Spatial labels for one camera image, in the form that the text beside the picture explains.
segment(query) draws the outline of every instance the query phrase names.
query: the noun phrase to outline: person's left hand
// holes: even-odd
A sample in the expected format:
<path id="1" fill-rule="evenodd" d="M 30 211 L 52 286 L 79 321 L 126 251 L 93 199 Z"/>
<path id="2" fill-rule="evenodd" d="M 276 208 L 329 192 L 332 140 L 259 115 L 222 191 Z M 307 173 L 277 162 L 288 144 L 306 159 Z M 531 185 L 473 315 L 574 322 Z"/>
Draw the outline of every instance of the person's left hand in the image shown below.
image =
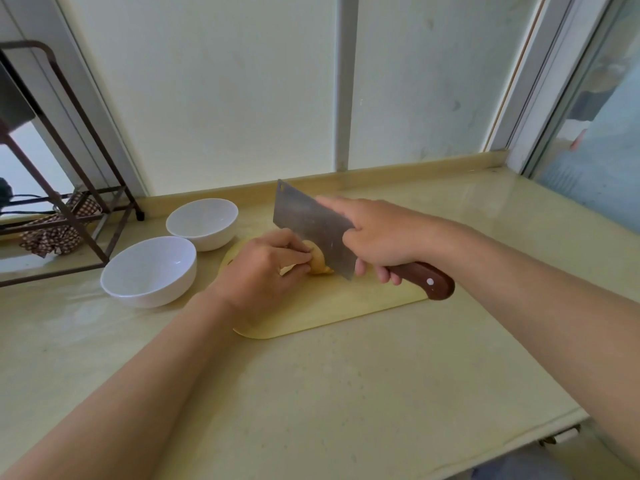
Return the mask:
<path id="1" fill-rule="evenodd" d="M 310 270 L 311 253 L 290 229 L 277 229 L 247 242 L 207 291 L 242 315 L 256 315 L 279 302 Z M 280 270 L 295 265 L 288 273 Z"/>

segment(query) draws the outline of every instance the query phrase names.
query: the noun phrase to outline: metal blade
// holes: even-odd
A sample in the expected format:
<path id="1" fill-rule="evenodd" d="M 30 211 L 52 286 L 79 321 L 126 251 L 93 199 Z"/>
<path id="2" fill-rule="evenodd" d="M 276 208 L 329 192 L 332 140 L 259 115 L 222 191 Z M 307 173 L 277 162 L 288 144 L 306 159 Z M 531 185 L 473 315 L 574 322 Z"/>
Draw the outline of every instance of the metal blade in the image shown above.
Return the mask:
<path id="1" fill-rule="evenodd" d="M 315 242 L 327 266 L 348 280 L 353 277 L 356 255 L 342 243 L 342 235 L 353 228 L 346 217 L 278 180 L 273 223 L 281 229 L 291 229 L 301 239 Z"/>

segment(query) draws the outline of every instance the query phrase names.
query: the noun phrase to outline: bowl rim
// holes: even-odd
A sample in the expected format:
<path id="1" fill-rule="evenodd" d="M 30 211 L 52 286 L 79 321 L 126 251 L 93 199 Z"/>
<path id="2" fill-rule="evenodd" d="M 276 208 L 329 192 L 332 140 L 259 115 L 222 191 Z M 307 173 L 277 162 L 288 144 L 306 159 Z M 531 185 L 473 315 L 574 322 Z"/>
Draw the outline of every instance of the bowl rim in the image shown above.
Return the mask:
<path id="1" fill-rule="evenodd" d="M 174 231 L 172 231 L 172 230 L 170 229 L 170 226 L 169 226 L 169 220 L 171 220 L 171 217 L 172 217 L 175 213 L 177 213 L 179 210 L 181 210 L 181 209 L 183 209 L 183 208 L 185 208 L 185 207 L 188 207 L 189 205 L 192 205 L 192 204 L 194 204 L 194 203 L 196 203 L 196 202 L 205 201 L 205 200 L 220 200 L 220 201 L 224 201 L 224 202 L 229 202 L 229 203 L 233 206 L 233 208 L 235 209 L 235 211 L 236 211 L 236 215 L 234 216 L 233 220 L 231 220 L 231 222 L 229 222 L 229 224 L 227 224 L 226 226 L 222 227 L 222 229 L 218 229 L 218 230 L 213 231 L 213 232 L 208 232 L 208 233 L 206 233 L 206 234 L 199 234 L 199 235 L 187 235 L 187 234 L 180 234 L 180 233 L 174 232 Z M 219 232 L 222 232 L 222 231 L 224 231 L 225 229 L 228 229 L 229 227 L 231 227 L 231 226 L 236 222 L 236 220 L 237 220 L 237 218 L 238 218 L 238 215 L 239 215 L 239 214 L 240 214 L 240 211 L 239 211 L 239 209 L 238 209 L 238 206 L 237 206 L 235 203 L 231 202 L 230 200 L 227 200 L 227 199 L 225 199 L 225 198 L 199 198 L 199 199 L 197 199 L 197 200 L 192 200 L 192 201 L 190 201 L 190 202 L 187 202 L 187 203 L 185 203 L 185 204 L 181 205 L 180 207 L 178 207 L 177 209 L 175 209 L 175 210 L 174 210 L 171 214 L 169 214 L 169 216 L 166 218 L 166 221 L 164 222 L 164 226 L 166 227 L 167 231 L 169 231 L 169 233 L 171 233 L 171 234 L 172 234 L 172 236 L 175 236 L 175 237 L 182 237 L 182 238 L 184 238 L 184 239 L 199 239 L 199 238 L 201 238 L 201 237 L 208 237 L 208 236 L 211 236 L 211 235 L 217 234 L 217 233 L 219 233 Z"/>
<path id="2" fill-rule="evenodd" d="M 135 294 L 119 294 L 119 293 L 115 293 L 112 292 L 110 290 L 107 289 L 107 287 L 104 285 L 104 274 L 107 271 L 107 268 L 111 265 L 111 263 L 116 262 L 116 259 L 118 259 L 119 256 L 123 255 L 124 253 L 126 253 L 126 251 L 133 249 L 137 246 L 139 246 L 140 244 L 144 244 L 148 241 L 155 241 L 158 239 L 162 239 L 162 240 L 167 240 L 167 239 L 171 239 L 171 240 L 176 240 L 176 239 L 180 239 L 180 241 L 184 241 L 184 242 L 188 242 L 189 245 L 187 246 L 188 249 L 190 251 L 192 251 L 193 257 L 191 259 L 191 263 L 188 266 L 188 268 L 181 273 L 180 275 L 176 276 L 171 282 L 165 284 L 164 286 L 160 286 L 160 287 L 156 287 L 153 288 L 149 291 L 145 291 L 144 293 L 135 293 Z M 181 277 L 183 277 L 185 274 L 187 274 L 189 272 L 189 270 L 192 268 L 193 264 L 197 261 L 198 258 L 198 252 L 196 251 L 196 246 L 193 245 L 193 243 L 191 241 L 189 241 L 188 239 L 185 239 L 183 237 L 180 236 L 176 236 L 176 235 L 158 235 L 156 237 L 151 237 L 149 239 L 145 239 L 143 241 L 137 242 L 135 244 L 133 244 L 132 246 L 129 246 L 126 249 L 121 250 L 121 252 L 119 252 L 118 254 L 116 254 L 115 257 L 109 259 L 109 262 L 107 263 L 107 265 L 105 267 L 102 268 L 102 272 L 100 274 L 100 286 L 101 288 L 110 296 L 114 297 L 114 298 L 140 298 L 142 296 L 147 296 L 151 293 L 155 293 L 156 291 L 160 291 L 164 288 L 167 288 L 167 286 L 172 285 L 173 283 L 175 283 L 176 281 L 178 281 Z"/>

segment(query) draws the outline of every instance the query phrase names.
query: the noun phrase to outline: forearm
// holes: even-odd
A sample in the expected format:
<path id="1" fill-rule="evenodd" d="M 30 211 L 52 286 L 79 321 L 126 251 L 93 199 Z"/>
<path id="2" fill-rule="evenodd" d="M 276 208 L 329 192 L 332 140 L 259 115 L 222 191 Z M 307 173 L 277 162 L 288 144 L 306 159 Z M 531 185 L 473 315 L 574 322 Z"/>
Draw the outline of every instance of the forearm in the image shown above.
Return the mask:
<path id="1" fill-rule="evenodd" d="M 638 303 L 460 225 L 431 257 L 640 458 Z"/>
<path id="2" fill-rule="evenodd" d="M 156 338 L 72 411 L 4 479 L 145 478 L 233 310 L 197 295 Z"/>

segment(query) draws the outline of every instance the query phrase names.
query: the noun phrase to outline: person's left arm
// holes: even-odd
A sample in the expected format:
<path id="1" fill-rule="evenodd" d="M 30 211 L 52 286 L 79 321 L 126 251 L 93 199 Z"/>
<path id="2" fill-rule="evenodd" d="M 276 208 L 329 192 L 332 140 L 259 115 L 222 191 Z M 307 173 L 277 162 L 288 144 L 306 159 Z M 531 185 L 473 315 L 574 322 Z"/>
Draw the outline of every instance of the person's left arm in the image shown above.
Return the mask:
<path id="1" fill-rule="evenodd" d="M 238 320 L 274 305 L 306 275 L 308 248 L 289 230 L 247 243 L 176 318 L 71 411 L 1 480 L 144 479 L 156 468 L 198 377 Z M 280 269 L 297 265 L 284 276 Z"/>

